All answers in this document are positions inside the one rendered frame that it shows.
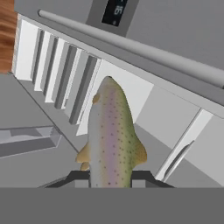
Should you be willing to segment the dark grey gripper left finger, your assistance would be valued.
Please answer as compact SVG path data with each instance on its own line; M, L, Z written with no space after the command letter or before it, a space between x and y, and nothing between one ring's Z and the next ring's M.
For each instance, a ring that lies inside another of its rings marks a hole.
M45 188L59 188L70 183L75 183L78 180L84 180L90 186L90 172L89 171L70 171L67 176L47 183Z

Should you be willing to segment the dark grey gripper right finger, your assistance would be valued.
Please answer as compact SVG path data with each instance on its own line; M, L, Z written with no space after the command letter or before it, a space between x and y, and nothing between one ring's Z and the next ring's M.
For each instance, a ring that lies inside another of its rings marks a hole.
M133 171L130 186L132 188L172 188L172 185L155 179L150 171Z

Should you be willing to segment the brown wooden cupboard panel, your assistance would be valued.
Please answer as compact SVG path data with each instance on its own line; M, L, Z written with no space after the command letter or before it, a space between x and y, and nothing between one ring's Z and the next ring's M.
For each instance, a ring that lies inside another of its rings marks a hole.
M0 74L11 70L17 21L14 0L0 0Z

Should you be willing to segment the spotted green pink fish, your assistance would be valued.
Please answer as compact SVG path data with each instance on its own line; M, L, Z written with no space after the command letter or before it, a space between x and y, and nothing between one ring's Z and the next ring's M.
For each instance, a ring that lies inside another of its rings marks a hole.
M92 99L87 143L75 161L83 172L90 172L93 188L129 188L133 169L147 161L126 95L110 76L102 80Z

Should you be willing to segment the grey fridge door with display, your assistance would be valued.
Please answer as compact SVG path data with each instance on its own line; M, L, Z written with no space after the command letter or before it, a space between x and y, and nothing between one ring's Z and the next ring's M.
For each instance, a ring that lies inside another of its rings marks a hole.
M14 10L224 105L224 84L216 87L39 15L47 11L111 38L117 35L224 70L224 0L14 0Z

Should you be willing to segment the clear fridge shelf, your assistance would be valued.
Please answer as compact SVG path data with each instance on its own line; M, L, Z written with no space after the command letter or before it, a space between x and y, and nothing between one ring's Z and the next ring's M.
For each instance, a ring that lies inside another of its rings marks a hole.
M60 139L53 126L0 129L0 158L55 148Z

